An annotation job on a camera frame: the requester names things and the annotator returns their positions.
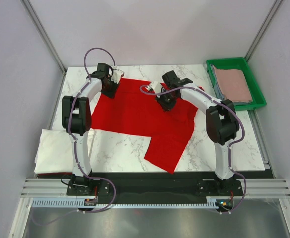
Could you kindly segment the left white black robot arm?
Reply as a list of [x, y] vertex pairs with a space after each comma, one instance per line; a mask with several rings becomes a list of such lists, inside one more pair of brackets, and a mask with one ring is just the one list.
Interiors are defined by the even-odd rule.
[[123, 76], [124, 72], [116, 67], [99, 63], [74, 95], [62, 98], [62, 127], [72, 145], [73, 182], [79, 181], [78, 190], [84, 195], [95, 190], [95, 183], [90, 180], [92, 167], [88, 154], [88, 134], [92, 126], [90, 102], [98, 93], [113, 99]]

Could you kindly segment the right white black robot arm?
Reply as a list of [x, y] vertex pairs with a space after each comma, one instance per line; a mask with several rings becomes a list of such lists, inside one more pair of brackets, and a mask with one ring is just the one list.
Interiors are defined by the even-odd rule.
[[214, 143], [216, 168], [214, 180], [198, 183], [201, 196], [242, 196], [241, 182], [232, 168], [230, 147], [240, 130], [235, 108], [231, 100], [221, 101], [207, 94], [188, 78], [180, 79], [174, 71], [162, 76], [165, 83], [152, 82], [148, 91], [156, 94], [156, 101], [163, 110], [170, 111], [177, 99], [187, 101], [206, 116], [206, 132]]

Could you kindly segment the red t shirt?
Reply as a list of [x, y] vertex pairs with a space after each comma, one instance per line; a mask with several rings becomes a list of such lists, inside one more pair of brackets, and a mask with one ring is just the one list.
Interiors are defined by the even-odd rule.
[[145, 159], [172, 174], [193, 134], [198, 109], [177, 99], [174, 108], [165, 112], [154, 96], [140, 91], [142, 85], [149, 82], [123, 78], [113, 99], [101, 95], [91, 127], [150, 137]]

